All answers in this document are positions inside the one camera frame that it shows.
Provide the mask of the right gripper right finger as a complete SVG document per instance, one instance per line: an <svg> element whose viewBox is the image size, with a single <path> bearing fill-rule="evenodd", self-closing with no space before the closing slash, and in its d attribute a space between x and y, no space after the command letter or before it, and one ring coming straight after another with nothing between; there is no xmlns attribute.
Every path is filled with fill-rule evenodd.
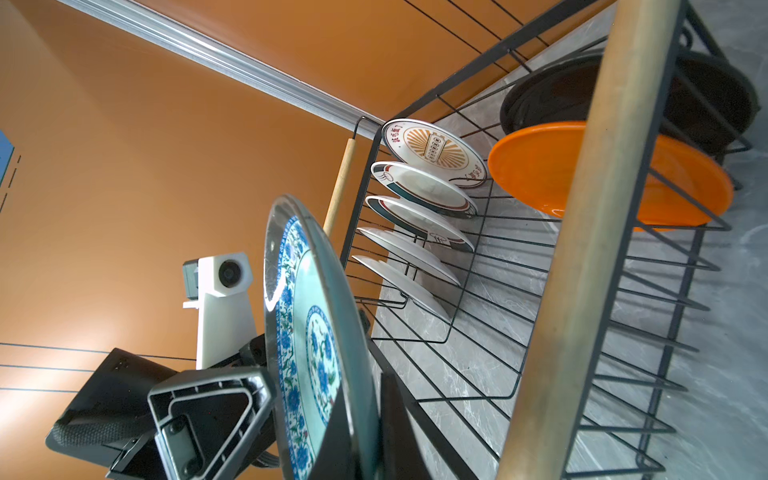
<svg viewBox="0 0 768 480"><path fill-rule="evenodd" d="M380 414L382 479L431 479L394 373L381 374Z"/></svg>

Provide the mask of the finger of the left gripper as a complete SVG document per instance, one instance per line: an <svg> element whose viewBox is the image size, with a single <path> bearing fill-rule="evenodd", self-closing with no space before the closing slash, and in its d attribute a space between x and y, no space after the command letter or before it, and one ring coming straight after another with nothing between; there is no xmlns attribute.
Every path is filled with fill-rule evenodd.
<svg viewBox="0 0 768 480"><path fill-rule="evenodd" d="M264 367L187 370L154 386L147 402L169 479L235 479L275 401Z"/></svg>

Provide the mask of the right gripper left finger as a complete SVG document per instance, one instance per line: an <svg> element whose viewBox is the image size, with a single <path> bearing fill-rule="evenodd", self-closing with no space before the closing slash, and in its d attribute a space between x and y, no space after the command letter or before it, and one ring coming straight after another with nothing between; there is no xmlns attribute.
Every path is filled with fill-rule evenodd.
<svg viewBox="0 0 768 480"><path fill-rule="evenodd" d="M321 448L312 466L309 480L354 480L358 478L357 455L352 448L352 434L345 401L339 388Z"/></svg>

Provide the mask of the black wire dish rack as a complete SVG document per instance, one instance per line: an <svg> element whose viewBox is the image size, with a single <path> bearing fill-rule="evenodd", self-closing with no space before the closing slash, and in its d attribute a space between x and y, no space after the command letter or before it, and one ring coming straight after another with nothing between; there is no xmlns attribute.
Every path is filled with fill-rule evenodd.
<svg viewBox="0 0 768 480"><path fill-rule="evenodd" d="M692 47L741 71L760 108L716 154L736 188L701 227L631 235L586 403L565 468L569 479L763 479L767 475L767 5L694 1ZM423 87L396 116L430 121L482 156L502 138L506 93L542 67L604 47L610 1L581 11L560 1L373 1L408 34L472 60L527 23L514 56L455 88ZM385 228L364 202L347 234L347 273L372 324L375 372L397 375L421 456L434 479L492 479L517 400L560 232L556 218L486 180L458 251L413 231L460 281L455 286L357 232ZM390 264L426 288L445 321L352 258Z"/></svg>

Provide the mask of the black plate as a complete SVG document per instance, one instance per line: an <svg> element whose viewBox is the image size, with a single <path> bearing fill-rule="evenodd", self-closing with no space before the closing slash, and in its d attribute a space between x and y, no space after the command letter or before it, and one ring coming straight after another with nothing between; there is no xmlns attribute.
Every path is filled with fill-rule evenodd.
<svg viewBox="0 0 768 480"><path fill-rule="evenodd" d="M552 62L519 81L500 108L504 133L544 123L586 120L602 56L601 49L583 52ZM669 87L660 133L679 141L690 139L709 155L722 152L751 126L759 111L754 86L726 61L704 53L684 49L678 54L676 66L734 130L729 131L675 77Z"/></svg>

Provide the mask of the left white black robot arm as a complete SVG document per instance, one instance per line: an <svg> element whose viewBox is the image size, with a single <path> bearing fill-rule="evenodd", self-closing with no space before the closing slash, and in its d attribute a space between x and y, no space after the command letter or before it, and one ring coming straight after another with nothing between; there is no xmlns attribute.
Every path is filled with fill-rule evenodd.
<svg viewBox="0 0 768 480"><path fill-rule="evenodd" d="M274 469L274 384L255 337L211 368L176 372L115 348L46 437L110 479L235 479Z"/></svg>

